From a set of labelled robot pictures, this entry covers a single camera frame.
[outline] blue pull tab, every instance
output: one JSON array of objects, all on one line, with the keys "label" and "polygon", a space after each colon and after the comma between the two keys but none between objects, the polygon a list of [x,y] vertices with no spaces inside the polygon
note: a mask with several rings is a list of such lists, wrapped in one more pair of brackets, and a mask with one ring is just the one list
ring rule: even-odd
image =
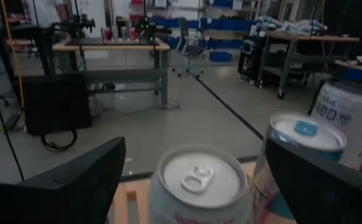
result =
[{"label": "blue pull tab", "polygon": [[298,121],[294,126],[294,131],[303,136],[314,137],[317,135],[318,126],[304,121]]}]

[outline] table leg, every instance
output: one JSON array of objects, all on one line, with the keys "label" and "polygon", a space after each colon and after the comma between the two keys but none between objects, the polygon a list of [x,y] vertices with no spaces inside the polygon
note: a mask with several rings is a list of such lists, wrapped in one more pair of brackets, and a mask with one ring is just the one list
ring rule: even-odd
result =
[{"label": "table leg", "polygon": [[262,73],[263,73],[263,70],[261,69],[261,67],[265,66],[265,62],[267,60],[267,56],[268,56],[268,52],[269,52],[269,43],[270,43],[269,39],[270,39],[270,37],[267,37],[266,45],[265,45],[264,50],[262,52],[261,64],[260,64],[260,69],[259,69],[258,78],[257,78],[257,86],[259,88],[261,88],[261,85],[262,85]]},{"label": "table leg", "polygon": [[3,39],[3,34],[1,33],[1,31],[0,31],[0,57],[2,60],[2,64],[4,65],[4,69],[6,70],[7,77],[11,84],[12,90],[16,94],[18,102],[21,102],[19,100],[20,96],[17,87],[17,77],[15,76],[14,69],[12,68],[8,46],[7,43],[5,42],[5,39]]},{"label": "table leg", "polygon": [[37,35],[34,38],[35,45],[39,51],[44,74],[55,75],[55,63],[53,60],[52,39],[46,35]]},{"label": "table leg", "polygon": [[72,71],[78,71],[79,66],[77,65],[77,58],[75,52],[69,52],[69,60],[70,60],[70,67],[72,68]]},{"label": "table leg", "polygon": [[160,67],[162,69],[168,69],[169,67],[169,51],[162,51],[162,61]]},{"label": "table leg", "polygon": [[157,50],[154,50],[154,69],[159,69],[159,52]]},{"label": "table leg", "polygon": [[297,45],[297,42],[292,40],[289,45],[289,50],[287,51],[285,64],[282,69],[281,80],[279,81],[279,89],[278,89],[278,98],[279,99],[283,99],[285,97],[284,90],[285,90],[287,75],[289,74],[289,69],[290,69],[290,56],[292,54],[294,54],[296,45]]},{"label": "table leg", "polygon": [[167,73],[162,78],[160,78],[161,82],[161,91],[160,91],[160,97],[162,101],[162,109],[167,108]]},{"label": "table leg", "polygon": [[311,115],[312,114],[312,111],[313,111],[313,108],[317,102],[317,99],[318,99],[318,95],[320,93],[320,90],[322,89],[322,86],[326,83],[326,80],[320,80],[319,81],[319,84],[317,86],[317,88],[315,89],[315,93],[313,94],[313,97],[312,97],[312,101],[311,101],[311,105],[310,105],[310,108],[308,110],[308,115]]}]

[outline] can lid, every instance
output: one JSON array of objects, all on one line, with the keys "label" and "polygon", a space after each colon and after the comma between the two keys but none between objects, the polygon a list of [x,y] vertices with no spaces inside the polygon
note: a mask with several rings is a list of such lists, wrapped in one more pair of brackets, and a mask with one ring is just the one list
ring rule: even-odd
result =
[{"label": "can lid", "polygon": [[296,143],[318,150],[343,149],[347,143],[337,128],[304,114],[277,113],[271,117],[271,125]]},{"label": "can lid", "polygon": [[340,88],[345,91],[362,95],[362,81],[356,80],[339,80],[331,82],[334,87]]},{"label": "can lid", "polygon": [[167,153],[159,162],[158,172],[172,195],[195,207],[227,206],[248,188],[239,162],[205,144],[184,145]]}]

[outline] wheel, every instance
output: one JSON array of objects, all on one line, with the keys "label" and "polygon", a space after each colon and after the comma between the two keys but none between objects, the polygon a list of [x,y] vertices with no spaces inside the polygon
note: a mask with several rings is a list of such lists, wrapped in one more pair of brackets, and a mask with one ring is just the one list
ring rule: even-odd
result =
[{"label": "wheel", "polygon": [[279,92],[278,93],[278,99],[283,100],[285,98],[285,93],[284,92]]},{"label": "wheel", "polygon": [[257,81],[256,84],[258,88],[262,88],[262,80]]},{"label": "wheel", "polygon": [[2,100],[2,103],[4,104],[4,106],[9,106],[9,102],[7,100]]}]

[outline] wooden table top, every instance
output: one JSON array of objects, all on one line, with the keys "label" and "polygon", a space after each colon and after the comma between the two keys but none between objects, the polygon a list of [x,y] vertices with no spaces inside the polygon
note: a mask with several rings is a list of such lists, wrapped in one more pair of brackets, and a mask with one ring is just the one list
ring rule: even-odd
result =
[{"label": "wooden table top", "polygon": [[[66,46],[65,42],[59,42],[52,46],[53,51],[56,52],[69,52],[79,50],[80,47],[75,46]],[[99,46],[82,46],[82,50],[153,50],[153,45],[99,45]],[[170,46],[166,43],[160,42],[155,47],[158,51],[169,51]]]},{"label": "wooden table top", "polygon": [[284,39],[284,40],[304,40],[304,41],[334,41],[334,42],[359,42],[360,39],[357,37],[339,37],[334,35],[323,35],[323,36],[309,36],[309,35],[294,35],[285,32],[267,31],[266,35],[273,38]]},{"label": "wooden table top", "polygon": [[357,70],[361,70],[361,71],[362,71],[362,65],[350,65],[349,63],[347,63],[347,62],[342,62],[342,61],[340,61],[340,60],[336,60],[336,61],[335,61],[335,64],[336,64],[336,65],[343,66],[343,67],[346,67],[346,68],[353,68],[353,69],[357,69]]}]

